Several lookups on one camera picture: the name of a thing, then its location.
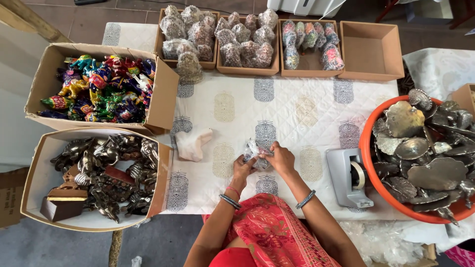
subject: orange plastic basin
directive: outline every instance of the orange plastic basin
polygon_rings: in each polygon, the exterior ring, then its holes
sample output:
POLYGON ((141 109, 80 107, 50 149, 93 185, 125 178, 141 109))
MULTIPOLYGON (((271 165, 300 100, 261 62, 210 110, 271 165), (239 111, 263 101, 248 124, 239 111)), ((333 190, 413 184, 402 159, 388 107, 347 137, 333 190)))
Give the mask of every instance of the orange plastic basin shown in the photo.
MULTIPOLYGON (((366 124, 363 129, 363 133, 361 134, 360 137, 360 149, 361 149, 361 154, 363 156, 363 164, 364 167, 366 168, 368 172, 368 176, 371 180, 371 183, 373 184, 374 188, 378 191, 378 193, 389 203, 391 206, 393 206, 395 209, 398 211, 402 212, 403 214, 416 219, 420 220, 423 222, 428 222, 428 223, 438 223, 438 224, 445 224, 445 223, 450 223, 449 220, 440 218, 437 216, 435 213, 432 212, 415 212, 412 210, 412 205, 411 204, 402 204, 399 201, 397 201, 383 186, 382 182, 380 181, 378 175, 376 174, 374 167, 373 167, 373 162, 371 161, 371 149, 370 149, 370 139, 372 135, 372 130, 373 130, 373 125, 375 121, 380 117, 382 114, 383 110, 388 109, 389 106, 392 104, 395 104, 398 101, 408 101, 409 97, 407 95, 402 95, 398 96, 395 98, 392 98, 381 105, 379 105, 370 115, 368 120, 366 121, 366 124)), ((432 99, 437 105, 440 105, 442 101, 437 100, 437 99, 432 99)), ((475 202, 475 195, 470 198, 471 201, 475 202)), ((454 213, 454 218, 456 220, 463 220, 467 218, 468 216, 472 215, 475 212, 475 207, 472 206, 472 209, 469 210, 465 206, 465 199, 461 198, 459 201, 453 203, 450 205, 450 209, 454 213)))

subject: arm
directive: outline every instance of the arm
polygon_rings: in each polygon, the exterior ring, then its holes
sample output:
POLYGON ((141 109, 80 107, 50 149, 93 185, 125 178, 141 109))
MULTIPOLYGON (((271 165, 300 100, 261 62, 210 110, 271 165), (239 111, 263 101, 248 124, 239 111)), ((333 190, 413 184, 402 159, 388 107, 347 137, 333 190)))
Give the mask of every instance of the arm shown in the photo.
MULTIPOLYGON (((281 147, 279 142, 274 142, 270 150, 274 151, 274 156, 261 154, 259 157, 272 164, 289 186, 297 202, 302 202, 311 190, 294 169, 294 155, 281 147)), ((366 267, 350 238, 316 196, 302 207, 302 211, 310 229, 328 255, 342 267, 366 267)))
MULTIPOLYGON (((239 194, 246 187, 248 175, 254 173, 256 169, 252 165, 256 163, 256 158, 247 163, 243 163, 244 155, 239 156, 234 161, 234 175, 230 187, 236 189, 239 194)), ((232 200, 239 202, 238 194, 231 189, 226 189, 224 194, 232 200)), ((234 207, 221 199, 206 220, 203 228, 198 234, 195 243, 190 249, 184 267, 207 267, 213 258, 221 251, 224 238, 234 216, 234 207)))

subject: brown wooden box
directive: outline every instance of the brown wooden box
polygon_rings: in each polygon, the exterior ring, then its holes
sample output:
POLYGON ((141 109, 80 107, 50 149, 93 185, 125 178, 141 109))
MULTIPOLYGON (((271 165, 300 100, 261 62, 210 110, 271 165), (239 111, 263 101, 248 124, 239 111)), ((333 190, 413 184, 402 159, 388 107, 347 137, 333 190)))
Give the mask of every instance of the brown wooden box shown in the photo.
MULTIPOLYGON (((219 20, 219 12, 214 12, 212 11, 214 15, 216 15, 216 24, 218 23, 219 20)), ((158 56, 170 67, 177 67, 178 60, 171 60, 171 59, 165 59, 162 53, 162 47, 163 47, 163 42, 165 41, 165 35, 162 33, 162 30, 160 29, 160 21, 162 18, 165 17, 165 9, 160 10, 160 18, 158 21, 158 32, 157 32, 157 39, 155 41, 155 52, 157 52, 158 56)), ((214 55, 213 55, 213 61, 200 61, 199 64, 203 67, 203 69, 214 69, 216 67, 216 54, 218 54, 218 40, 215 38, 214 41, 214 55)))
MULTIPOLYGON (((316 19, 290 19, 297 24, 301 21, 304 24, 310 22, 312 24, 320 22, 322 26, 325 26, 327 22, 333 23, 335 26, 335 31, 337 31, 336 21, 335 20, 316 20, 316 19)), ((297 69, 284 69, 284 47, 282 44, 282 24, 286 22, 287 19, 279 19, 279 43, 280 43, 280 66, 281 66, 281 76, 282 77, 333 77, 340 73, 343 73, 343 70, 323 70, 322 64, 322 53, 320 50, 316 49, 315 52, 311 49, 306 49, 305 55, 302 55, 301 49, 299 49, 300 60, 297 69)), ((338 51, 341 54, 340 44, 337 45, 338 51)))
POLYGON ((475 104, 472 100, 472 91, 475 92, 475 84, 464 84, 452 93, 452 99, 475 116, 475 104))
POLYGON ((392 81, 404 77, 397 25, 341 21, 345 63, 339 78, 392 81))
MULTIPOLYGON (((221 16, 222 18, 228 19, 229 16, 221 16)), ((239 20, 242 24, 246 21, 246 17, 239 17, 239 20)), ((253 67, 225 67, 221 62, 221 53, 220 45, 218 44, 218 61, 217 69, 223 74, 241 74, 241 75, 255 75, 255 76, 272 76, 279 72, 279 30, 274 29, 275 39, 272 41, 272 47, 274 48, 274 53, 272 54, 272 62, 267 68, 253 68, 253 67)))

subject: woman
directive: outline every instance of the woman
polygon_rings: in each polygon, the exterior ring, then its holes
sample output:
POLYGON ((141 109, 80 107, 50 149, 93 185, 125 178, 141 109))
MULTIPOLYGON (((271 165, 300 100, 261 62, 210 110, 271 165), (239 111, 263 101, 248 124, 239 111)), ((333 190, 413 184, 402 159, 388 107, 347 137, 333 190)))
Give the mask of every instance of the woman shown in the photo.
POLYGON ((185 262, 185 267, 366 267, 356 247, 314 191, 294 169, 294 155, 279 142, 269 161, 301 205, 316 239, 279 197, 258 194, 238 204, 257 158, 234 161, 231 184, 205 224, 185 262))

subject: wooden pole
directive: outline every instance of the wooden pole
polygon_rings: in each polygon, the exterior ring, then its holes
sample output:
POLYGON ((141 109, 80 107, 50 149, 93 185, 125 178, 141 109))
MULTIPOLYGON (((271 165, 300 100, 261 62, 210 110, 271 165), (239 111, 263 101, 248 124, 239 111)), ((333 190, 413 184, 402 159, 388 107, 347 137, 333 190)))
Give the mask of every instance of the wooden pole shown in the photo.
POLYGON ((0 0, 0 14, 0 20, 13 28, 36 31, 51 43, 73 43, 20 0, 0 0))

